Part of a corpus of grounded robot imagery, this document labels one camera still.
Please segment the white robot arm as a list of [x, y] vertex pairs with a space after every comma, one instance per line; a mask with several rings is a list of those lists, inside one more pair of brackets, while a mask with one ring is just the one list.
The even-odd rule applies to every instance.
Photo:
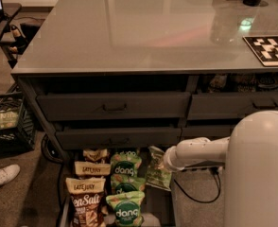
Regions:
[[278, 111], [246, 116], [225, 138], [182, 140], [164, 156], [172, 172], [205, 161], [225, 165], [224, 227], [278, 227]]

